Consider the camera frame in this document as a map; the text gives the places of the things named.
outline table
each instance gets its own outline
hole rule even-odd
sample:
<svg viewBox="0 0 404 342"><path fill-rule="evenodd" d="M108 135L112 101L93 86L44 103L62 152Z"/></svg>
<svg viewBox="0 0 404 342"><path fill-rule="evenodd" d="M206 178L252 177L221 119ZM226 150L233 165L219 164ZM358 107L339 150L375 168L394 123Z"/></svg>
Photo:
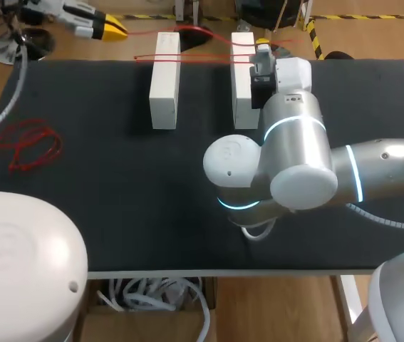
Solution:
<svg viewBox="0 0 404 342"><path fill-rule="evenodd" d="M404 62L312 66L332 147L404 138ZM0 191L65 212L85 239L91 278L368 273L404 252L403 230L345 207L285 217L266 241L248 242L228 221L202 168L209 144L234 132L229 66L182 66L174 131L152 130L151 72L151 65L133 62L32 63L24 95L2 125L45 118L63 138L61 157L31 172L10 175L11 156L0 154ZM361 206L404 221L404 197Z"/></svg>

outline white block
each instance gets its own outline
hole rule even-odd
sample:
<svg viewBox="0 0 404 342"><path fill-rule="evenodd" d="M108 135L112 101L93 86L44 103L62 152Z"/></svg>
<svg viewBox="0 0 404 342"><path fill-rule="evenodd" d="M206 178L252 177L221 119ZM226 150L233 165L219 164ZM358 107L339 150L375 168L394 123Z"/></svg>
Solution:
<svg viewBox="0 0 404 342"><path fill-rule="evenodd" d="M279 93L295 89L311 92L311 64L298 57L276 59L276 85Z"/></svg>
<svg viewBox="0 0 404 342"><path fill-rule="evenodd" d="M159 32L155 53L180 53L180 34ZM156 56L156 60L179 61L180 56ZM176 128L180 66L180 62L154 62L152 67L150 109L152 128L155 130Z"/></svg>
<svg viewBox="0 0 404 342"><path fill-rule="evenodd" d="M252 32L232 33L232 42L243 44L254 44L254 34ZM255 54L254 46L232 45L232 55ZM232 56L231 61L248 62L249 56ZM256 129L259 125L260 109L252 109L251 103L251 75L250 64L231 64L232 78L232 112L235 129L246 130Z"/></svg>

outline red cable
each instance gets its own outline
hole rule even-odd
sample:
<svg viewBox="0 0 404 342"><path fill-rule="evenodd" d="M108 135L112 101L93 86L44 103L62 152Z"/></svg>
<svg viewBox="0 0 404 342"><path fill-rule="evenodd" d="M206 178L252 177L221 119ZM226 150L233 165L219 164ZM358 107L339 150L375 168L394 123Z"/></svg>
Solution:
<svg viewBox="0 0 404 342"><path fill-rule="evenodd" d="M207 30L207 29L199 27L199 26L194 26L194 25L176 25L176 26L171 26L171 27L166 27L166 28L160 28L158 30L128 32L128 35L139 36L139 35L145 35L145 34L159 33L159 32L165 32L165 31L179 31L179 30L199 31L199 32L205 33L208 36L211 36L212 38L217 39L218 41L221 41L229 46L230 45L235 45L235 46L255 46L256 45L256 44L234 43L234 42L230 41L229 39L226 39L217 33L211 32L210 30ZM295 41L296 41L295 39L285 39L283 41L270 41L270 44L280 45L281 43L293 43Z"/></svg>
<svg viewBox="0 0 404 342"><path fill-rule="evenodd" d="M17 142L10 142L11 136L15 131L25 130L19 137ZM26 147L30 147L38 143L44 138L52 138L52 146L36 160L27 164L20 163L20 153ZM58 133L50 128L42 119L29 119L20 123L10 125L0 134L0 150L14 150L14 157L9 164L9 170L27 171L31 168L45 165L52 161L62 151L62 139Z"/></svg>
<svg viewBox="0 0 404 342"><path fill-rule="evenodd" d="M148 55L136 55L134 59L142 57L154 57L154 56L183 56L183 57L237 57L237 56L254 56L253 53L238 53L235 55L228 54L216 54L216 53L150 53Z"/></svg>
<svg viewBox="0 0 404 342"><path fill-rule="evenodd" d="M237 61L223 61L222 59L213 59L213 60L188 60L188 61L181 61L176 59L136 59L135 62L142 63L142 62L175 62L175 63L219 63L219 64L252 64L251 62L237 62Z"/></svg>

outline white cable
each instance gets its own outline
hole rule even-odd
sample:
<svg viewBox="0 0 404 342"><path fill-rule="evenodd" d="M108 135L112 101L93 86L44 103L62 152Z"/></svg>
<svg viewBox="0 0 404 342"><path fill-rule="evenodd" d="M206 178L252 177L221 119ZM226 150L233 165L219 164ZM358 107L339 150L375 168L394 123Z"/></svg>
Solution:
<svg viewBox="0 0 404 342"><path fill-rule="evenodd" d="M117 312L124 311L155 311L166 310L176 311L180 310L189 289L195 292L195 299L199 299L202 305L204 323L202 330L200 331L197 342L203 342L208 334L210 315L207 300L202 292L202 278L197 277L199 285L193 284L191 281L185 278L134 278L124 286L121 292L121 286L123 279L110 279L108 283L108 294L110 298L107 298L101 291L97 291L97 295L102 299L109 307ZM177 287L178 293L175 298L168 299L165 302L162 299L163 294L170 288ZM122 300L127 307L122 307L117 298L122 294Z"/></svg>
<svg viewBox="0 0 404 342"><path fill-rule="evenodd" d="M21 67L19 69L19 78L16 84L16 88L14 94L12 95L9 104L4 108L2 113L0 114L0 123L4 121L6 116L11 112L13 107L16 104L24 86L24 80L26 79L26 72L28 68L28 53L25 45L21 45Z"/></svg>
<svg viewBox="0 0 404 342"><path fill-rule="evenodd" d="M274 224L276 223L276 219L271 220L270 222L268 222L265 230L259 234L259 235L251 235L248 230L244 227L242 227L242 232L243 235L250 241L254 241L254 242L259 242L263 239L265 239L267 236L269 236L269 234L271 233L271 231L273 230Z"/></svg>
<svg viewBox="0 0 404 342"><path fill-rule="evenodd" d="M204 322L203 322L202 330L200 331L199 338L197 339L197 342L203 342L208 335L209 324L211 322L211 316L209 315L209 308L208 308L207 300L204 297L202 290L200 290L200 288L197 287L194 283L188 281L185 278L177 278L177 279L175 279L175 281L191 288L191 290L193 290L196 293L196 295L199 296L200 303L202 305L203 314L204 314Z"/></svg>
<svg viewBox="0 0 404 342"><path fill-rule="evenodd" d="M385 226L389 226L389 227L393 227L393 228L401 228L404 229L404 223L403 222L396 222L396 221L392 221L391 219L384 219L382 217L379 216L375 216L359 207L357 207L354 204L346 204L347 208L353 210L354 212L356 212L357 214L359 214L360 216L365 217L366 219L369 219L373 222L379 223L379 224L383 224Z"/></svg>

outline yellow and black tape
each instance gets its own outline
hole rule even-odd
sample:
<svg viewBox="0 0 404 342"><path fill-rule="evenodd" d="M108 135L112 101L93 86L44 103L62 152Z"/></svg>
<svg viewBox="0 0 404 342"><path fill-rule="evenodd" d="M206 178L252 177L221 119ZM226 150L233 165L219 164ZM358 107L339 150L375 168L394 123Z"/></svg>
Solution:
<svg viewBox="0 0 404 342"><path fill-rule="evenodd" d="M339 15L339 16L311 16L311 19L329 19L329 20L404 19L404 14L387 14L387 15L380 15L380 16L358 16L356 14L347 14L347 15Z"/></svg>
<svg viewBox="0 0 404 342"><path fill-rule="evenodd" d="M325 59L325 57L323 56L321 44L319 43L317 35L316 35L316 28L314 27L314 20L310 20L308 22L308 26L306 27L306 29L308 30L309 36L311 37L311 42L313 44L313 50L314 50L314 53L316 54L316 58L318 60L322 61L323 59Z"/></svg>
<svg viewBox="0 0 404 342"><path fill-rule="evenodd" d="M176 16L173 15L162 15L159 14L157 16L148 16L144 14L125 14L123 16L115 16L117 19L122 20L176 20ZM235 16L203 16L204 20L207 21L236 21L237 17Z"/></svg>

